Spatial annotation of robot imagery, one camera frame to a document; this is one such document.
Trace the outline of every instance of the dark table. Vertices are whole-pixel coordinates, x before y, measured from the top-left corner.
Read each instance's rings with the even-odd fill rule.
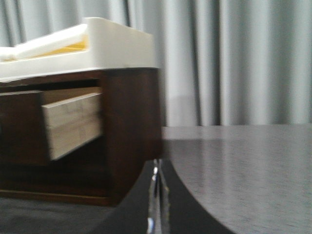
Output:
[[[163,130],[178,175],[228,228],[312,233],[312,124]]]

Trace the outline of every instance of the curtain fold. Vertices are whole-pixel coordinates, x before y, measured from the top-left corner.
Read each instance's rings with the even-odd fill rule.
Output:
[[[312,1],[0,0],[0,46],[83,17],[154,35],[164,125],[312,122]]]

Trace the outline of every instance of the white curtain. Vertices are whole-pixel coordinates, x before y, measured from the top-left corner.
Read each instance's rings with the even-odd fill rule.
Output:
[[[311,0],[0,0],[0,46],[83,17],[154,35],[164,125],[312,122]]]

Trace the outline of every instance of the open drawer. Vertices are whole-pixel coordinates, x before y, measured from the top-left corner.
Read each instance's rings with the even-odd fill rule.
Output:
[[[99,88],[0,94],[0,162],[46,165],[99,137]]]

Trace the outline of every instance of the wooden cabinet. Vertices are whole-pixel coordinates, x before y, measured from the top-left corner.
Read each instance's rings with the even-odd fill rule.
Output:
[[[71,116],[53,115],[61,111],[52,111],[56,119],[47,116],[47,108],[71,103],[65,105],[68,109],[76,105],[73,101],[82,105],[80,97],[92,96],[89,89],[100,93],[98,109],[84,104],[86,110],[90,107],[87,114],[73,107]],[[58,135],[51,137],[59,122]],[[144,161],[162,152],[158,70],[96,70],[0,83],[0,127],[0,195],[118,202]],[[78,137],[81,127],[89,138]],[[73,147],[55,156],[55,138],[60,139],[58,147]]]

